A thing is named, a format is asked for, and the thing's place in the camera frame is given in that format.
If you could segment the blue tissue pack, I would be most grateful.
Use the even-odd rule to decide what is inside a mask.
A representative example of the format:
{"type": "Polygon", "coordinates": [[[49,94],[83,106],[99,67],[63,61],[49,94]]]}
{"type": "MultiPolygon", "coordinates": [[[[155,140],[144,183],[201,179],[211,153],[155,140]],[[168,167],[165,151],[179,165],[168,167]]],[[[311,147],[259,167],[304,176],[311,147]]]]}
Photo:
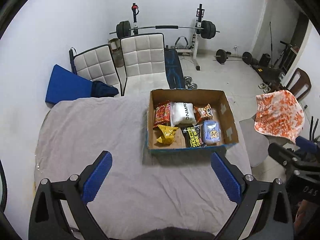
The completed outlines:
{"type": "Polygon", "coordinates": [[[221,129],[218,121],[204,120],[202,125],[202,140],[206,145],[217,144],[221,141],[221,129]]]}

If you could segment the black shoe wipes pack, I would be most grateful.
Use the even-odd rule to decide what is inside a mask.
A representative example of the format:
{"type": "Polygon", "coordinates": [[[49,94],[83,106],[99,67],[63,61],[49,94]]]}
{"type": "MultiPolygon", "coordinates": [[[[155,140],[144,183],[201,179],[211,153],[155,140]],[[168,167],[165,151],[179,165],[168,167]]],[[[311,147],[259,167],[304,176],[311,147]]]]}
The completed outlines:
{"type": "Polygon", "coordinates": [[[181,130],[187,148],[198,148],[203,146],[199,125],[182,127],[181,130]]]}

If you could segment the yellow snack bag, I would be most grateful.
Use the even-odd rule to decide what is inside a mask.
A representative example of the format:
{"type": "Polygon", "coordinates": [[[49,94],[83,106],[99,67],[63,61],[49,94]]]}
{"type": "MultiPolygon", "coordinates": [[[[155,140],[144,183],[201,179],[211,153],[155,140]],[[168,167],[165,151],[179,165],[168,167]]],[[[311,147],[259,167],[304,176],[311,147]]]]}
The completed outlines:
{"type": "Polygon", "coordinates": [[[178,127],[158,124],[153,128],[156,139],[155,144],[169,146],[176,141],[176,133],[179,130],[178,127]]]}

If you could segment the red snack bag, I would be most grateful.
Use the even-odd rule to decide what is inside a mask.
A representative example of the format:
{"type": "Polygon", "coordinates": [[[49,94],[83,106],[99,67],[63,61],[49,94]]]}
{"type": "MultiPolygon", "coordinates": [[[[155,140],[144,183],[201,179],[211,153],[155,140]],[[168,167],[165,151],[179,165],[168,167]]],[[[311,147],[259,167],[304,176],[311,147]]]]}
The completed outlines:
{"type": "Polygon", "coordinates": [[[170,123],[170,107],[171,102],[169,100],[157,105],[153,124],[154,128],[158,125],[168,125],[170,123]]]}

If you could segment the orange white cloth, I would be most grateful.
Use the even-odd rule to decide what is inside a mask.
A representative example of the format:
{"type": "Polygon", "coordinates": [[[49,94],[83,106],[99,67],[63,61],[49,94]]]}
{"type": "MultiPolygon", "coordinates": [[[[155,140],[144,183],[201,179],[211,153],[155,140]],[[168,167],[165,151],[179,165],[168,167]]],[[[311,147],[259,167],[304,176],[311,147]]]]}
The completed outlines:
{"type": "Polygon", "coordinates": [[[305,123],[303,109],[296,97],[288,90],[279,90],[257,95],[255,99],[255,131],[296,142],[305,123]]]}

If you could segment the brown wooden chair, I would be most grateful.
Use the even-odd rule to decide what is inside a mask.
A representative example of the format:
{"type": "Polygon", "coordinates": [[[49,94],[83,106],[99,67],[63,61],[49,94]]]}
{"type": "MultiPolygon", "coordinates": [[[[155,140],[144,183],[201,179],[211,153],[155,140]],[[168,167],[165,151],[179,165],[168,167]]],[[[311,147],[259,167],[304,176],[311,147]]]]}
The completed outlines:
{"type": "Polygon", "coordinates": [[[295,96],[297,101],[300,101],[310,92],[311,87],[308,74],[304,70],[296,68],[285,88],[295,96]]]}

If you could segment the orange cartoon snack bag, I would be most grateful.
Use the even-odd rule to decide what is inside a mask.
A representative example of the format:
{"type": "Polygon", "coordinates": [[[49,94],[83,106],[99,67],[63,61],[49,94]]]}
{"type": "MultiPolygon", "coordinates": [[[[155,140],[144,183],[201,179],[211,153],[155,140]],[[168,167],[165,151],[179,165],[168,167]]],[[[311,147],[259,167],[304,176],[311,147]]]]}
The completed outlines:
{"type": "Polygon", "coordinates": [[[194,107],[195,110],[195,119],[198,124],[204,120],[213,120],[213,111],[210,104],[207,104],[204,107],[194,107]]]}

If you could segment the cardboard milk box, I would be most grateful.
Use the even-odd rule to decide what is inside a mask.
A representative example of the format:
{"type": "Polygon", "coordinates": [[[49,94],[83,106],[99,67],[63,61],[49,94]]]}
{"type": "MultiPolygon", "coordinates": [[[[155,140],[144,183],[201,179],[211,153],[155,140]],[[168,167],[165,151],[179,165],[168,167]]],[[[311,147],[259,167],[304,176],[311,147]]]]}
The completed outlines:
{"type": "Polygon", "coordinates": [[[222,90],[152,90],[147,127],[152,154],[229,148],[239,142],[233,112],[222,90]]]}

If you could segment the white packaged item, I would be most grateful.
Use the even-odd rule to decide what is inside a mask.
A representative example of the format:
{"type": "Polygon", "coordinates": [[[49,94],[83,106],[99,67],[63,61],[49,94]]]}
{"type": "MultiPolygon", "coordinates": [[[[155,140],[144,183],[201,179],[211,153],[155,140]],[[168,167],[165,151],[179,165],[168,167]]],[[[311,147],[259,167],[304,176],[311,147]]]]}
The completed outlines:
{"type": "Polygon", "coordinates": [[[197,124],[193,104],[187,102],[171,102],[170,123],[172,126],[197,124]]]}

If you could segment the grey table cloth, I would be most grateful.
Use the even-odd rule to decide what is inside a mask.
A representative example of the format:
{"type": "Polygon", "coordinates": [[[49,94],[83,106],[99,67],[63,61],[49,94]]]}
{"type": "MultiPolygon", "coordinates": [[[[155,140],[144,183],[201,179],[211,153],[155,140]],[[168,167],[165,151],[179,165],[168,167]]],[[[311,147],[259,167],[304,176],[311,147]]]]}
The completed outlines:
{"type": "Polygon", "coordinates": [[[113,164],[88,204],[104,233],[131,239],[169,226],[217,234],[235,208],[209,151],[151,154],[149,95],[63,101],[47,114],[35,151],[35,182],[64,181],[108,151],[113,164]]]}

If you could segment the chrome dumbbell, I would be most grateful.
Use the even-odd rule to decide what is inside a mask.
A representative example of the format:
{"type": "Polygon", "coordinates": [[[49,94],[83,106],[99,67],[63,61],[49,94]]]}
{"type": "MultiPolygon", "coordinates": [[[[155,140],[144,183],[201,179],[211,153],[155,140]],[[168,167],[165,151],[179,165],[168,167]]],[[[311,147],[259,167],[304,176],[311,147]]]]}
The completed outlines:
{"type": "Polygon", "coordinates": [[[197,84],[193,83],[193,79],[191,76],[185,76],[184,81],[186,89],[197,89],[197,84]]]}

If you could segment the blue weight bench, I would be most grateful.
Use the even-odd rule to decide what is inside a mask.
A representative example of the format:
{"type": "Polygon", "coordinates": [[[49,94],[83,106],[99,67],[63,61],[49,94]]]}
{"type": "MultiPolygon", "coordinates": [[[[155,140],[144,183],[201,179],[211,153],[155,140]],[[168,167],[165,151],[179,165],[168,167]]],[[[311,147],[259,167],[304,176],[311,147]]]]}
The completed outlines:
{"type": "Polygon", "coordinates": [[[164,59],[165,73],[170,89],[185,89],[185,79],[177,51],[165,48],[164,59]]]}

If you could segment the dark blue cloth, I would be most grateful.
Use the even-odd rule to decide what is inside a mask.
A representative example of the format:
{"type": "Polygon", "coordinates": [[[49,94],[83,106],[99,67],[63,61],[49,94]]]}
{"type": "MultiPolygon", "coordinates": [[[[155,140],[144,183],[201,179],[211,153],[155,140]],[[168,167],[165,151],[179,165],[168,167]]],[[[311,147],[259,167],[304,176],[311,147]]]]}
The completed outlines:
{"type": "Polygon", "coordinates": [[[104,98],[115,97],[119,94],[119,90],[116,87],[107,85],[101,81],[93,81],[91,89],[91,97],[104,98]]]}

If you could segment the left white padded chair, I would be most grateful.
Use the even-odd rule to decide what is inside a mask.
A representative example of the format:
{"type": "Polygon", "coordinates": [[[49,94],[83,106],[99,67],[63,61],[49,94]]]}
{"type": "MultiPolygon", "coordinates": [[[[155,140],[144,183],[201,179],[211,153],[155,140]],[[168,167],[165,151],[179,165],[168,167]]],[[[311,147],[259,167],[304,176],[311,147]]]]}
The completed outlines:
{"type": "Polygon", "coordinates": [[[123,86],[114,64],[111,48],[108,44],[75,54],[76,49],[69,50],[69,60],[72,73],[89,81],[101,81],[116,87],[117,96],[123,96],[123,86]]]}

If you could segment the right white padded chair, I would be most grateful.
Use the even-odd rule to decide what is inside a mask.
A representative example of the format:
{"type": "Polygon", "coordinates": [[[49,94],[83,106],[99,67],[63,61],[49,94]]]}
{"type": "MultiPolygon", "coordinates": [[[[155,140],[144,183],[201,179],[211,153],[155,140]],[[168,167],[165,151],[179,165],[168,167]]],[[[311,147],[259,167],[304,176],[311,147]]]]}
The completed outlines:
{"type": "Polygon", "coordinates": [[[169,89],[162,33],[125,37],[120,40],[120,45],[126,74],[125,96],[169,89]]]}

